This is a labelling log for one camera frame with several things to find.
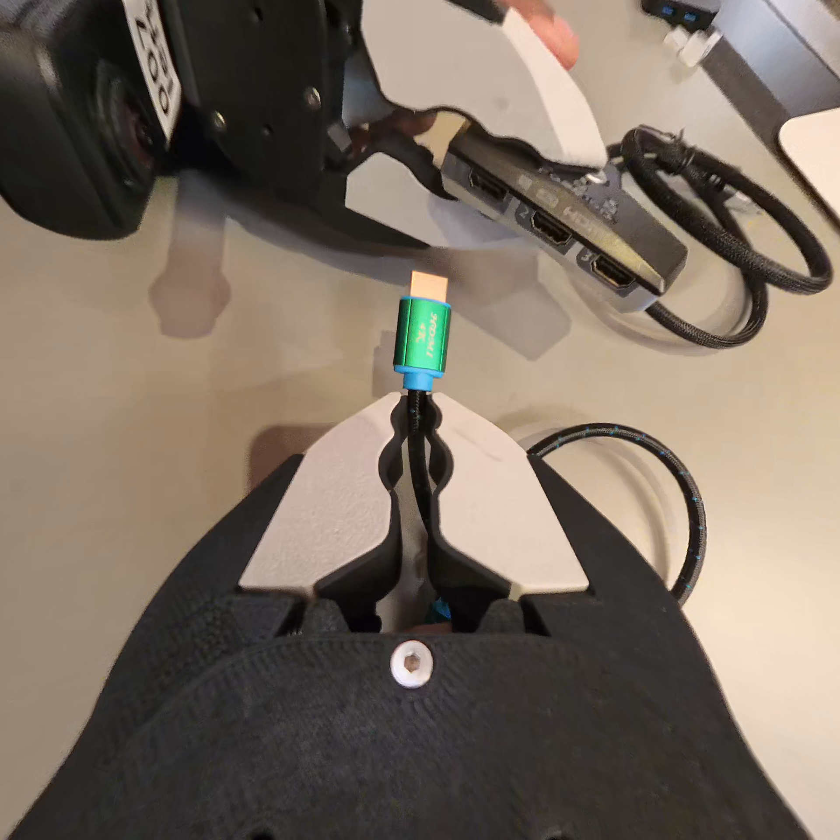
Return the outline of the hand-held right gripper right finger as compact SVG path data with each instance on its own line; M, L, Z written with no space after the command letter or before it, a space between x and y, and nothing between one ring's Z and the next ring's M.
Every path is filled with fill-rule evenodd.
M442 393L427 398L427 571L459 631L494 602L585 593L586 573L526 451Z

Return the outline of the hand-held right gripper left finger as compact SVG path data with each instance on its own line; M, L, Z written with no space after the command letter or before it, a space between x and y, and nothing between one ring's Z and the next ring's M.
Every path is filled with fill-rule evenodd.
M301 457L238 586L335 602L352 628L399 581L403 396L385 395L321 436Z

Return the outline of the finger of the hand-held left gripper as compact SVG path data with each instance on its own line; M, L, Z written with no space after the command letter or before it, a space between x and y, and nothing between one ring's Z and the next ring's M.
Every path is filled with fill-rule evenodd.
M446 1L365 1L361 38L388 102L456 112L558 165L606 163L585 95L518 10L489 19Z
M429 246L500 246L501 226L446 193L432 152L373 142L345 178L345 207Z

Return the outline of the small white plastic part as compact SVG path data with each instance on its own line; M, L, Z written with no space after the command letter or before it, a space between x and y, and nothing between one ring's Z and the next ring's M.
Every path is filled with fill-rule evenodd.
M663 40L663 46L686 68L695 68L721 41L722 33L716 29L690 33L682 26L672 28Z

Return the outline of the person's left hand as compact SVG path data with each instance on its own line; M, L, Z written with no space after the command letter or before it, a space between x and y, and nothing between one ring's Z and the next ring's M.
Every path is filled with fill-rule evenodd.
M528 14L531 29L566 70L576 65L581 53L581 41L570 24L548 7L540 7Z

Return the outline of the black usb hub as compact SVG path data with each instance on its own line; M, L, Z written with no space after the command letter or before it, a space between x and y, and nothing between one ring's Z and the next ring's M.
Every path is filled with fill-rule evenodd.
M693 34L709 29L721 10L721 1L640 1L639 6L672 28L682 27Z

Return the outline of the wood-framed black panel stand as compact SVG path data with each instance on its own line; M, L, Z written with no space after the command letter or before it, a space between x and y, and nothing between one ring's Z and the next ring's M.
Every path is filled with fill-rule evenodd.
M781 151L830 216L839 222L839 108L787 120L779 130Z

